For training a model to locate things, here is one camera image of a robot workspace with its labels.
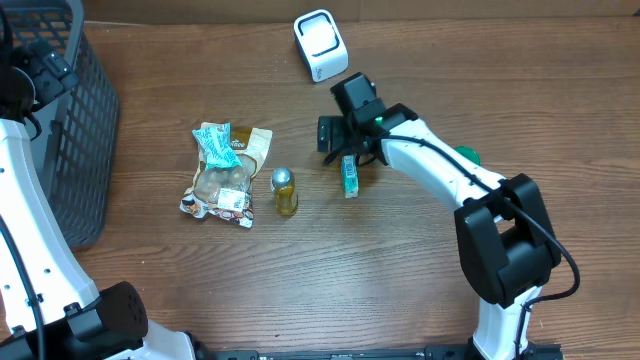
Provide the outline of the teal tissue pack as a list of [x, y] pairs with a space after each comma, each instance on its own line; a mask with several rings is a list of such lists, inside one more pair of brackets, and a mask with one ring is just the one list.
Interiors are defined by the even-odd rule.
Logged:
[[359, 178], [354, 155], [344, 155], [341, 162], [344, 196], [356, 198], [359, 194]]

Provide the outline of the yellow liquid bottle silver cap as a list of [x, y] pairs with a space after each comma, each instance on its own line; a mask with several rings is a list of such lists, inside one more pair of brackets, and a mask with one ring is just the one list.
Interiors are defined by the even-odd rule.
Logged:
[[271, 190], [275, 209], [281, 215], [292, 216], [298, 209], [295, 177], [288, 168], [276, 168], [271, 176]]

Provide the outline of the teal snack packet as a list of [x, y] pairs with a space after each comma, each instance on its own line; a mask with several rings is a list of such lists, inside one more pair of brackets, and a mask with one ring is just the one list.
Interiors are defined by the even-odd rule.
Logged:
[[204, 156], [205, 169], [228, 169], [242, 163], [231, 148], [231, 125], [213, 124], [193, 130], [192, 134]]

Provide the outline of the brown snack bag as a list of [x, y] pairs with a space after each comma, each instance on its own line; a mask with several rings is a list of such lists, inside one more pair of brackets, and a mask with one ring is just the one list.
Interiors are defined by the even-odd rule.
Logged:
[[[204, 122], [198, 129], [213, 124], [223, 123]], [[244, 228], [252, 227], [252, 182], [266, 161], [272, 138], [273, 132], [267, 129], [231, 125], [231, 148], [242, 165], [228, 169], [206, 170], [196, 142], [198, 166], [191, 187], [180, 201], [180, 210], [196, 219], [212, 216]]]

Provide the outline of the green lid white jar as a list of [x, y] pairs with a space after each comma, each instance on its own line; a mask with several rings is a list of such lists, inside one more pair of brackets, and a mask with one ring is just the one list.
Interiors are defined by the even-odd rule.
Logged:
[[481, 165], [481, 159], [478, 153], [468, 146], [457, 146], [454, 148], [456, 152], [476, 165]]

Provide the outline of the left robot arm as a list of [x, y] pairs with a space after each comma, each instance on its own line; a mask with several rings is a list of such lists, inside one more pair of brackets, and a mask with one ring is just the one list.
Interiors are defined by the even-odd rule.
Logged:
[[207, 359], [187, 332], [150, 320], [128, 282], [98, 290], [72, 254], [42, 189], [26, 125], [77, 82], [47, 44], [17, 49], [1, 19], [1, 294], [4, 359]]

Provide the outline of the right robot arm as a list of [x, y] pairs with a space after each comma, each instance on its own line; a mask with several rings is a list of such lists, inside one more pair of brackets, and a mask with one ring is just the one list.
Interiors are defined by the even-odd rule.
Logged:
[[530, 342], [531, 310], [561, 261], [539, 188], [506, 178], [440, 140], [414, 111], [384, 105], [369, 78], [334, 85], [341, 113], [318, 121], [318, 149], [332, 162], [365, 156], [411, 177], [454, 216], [461, 269], [480, 298], [477, 327], [461, 346], [429, 346], [428, 359], [559, 359], [557, 345]]

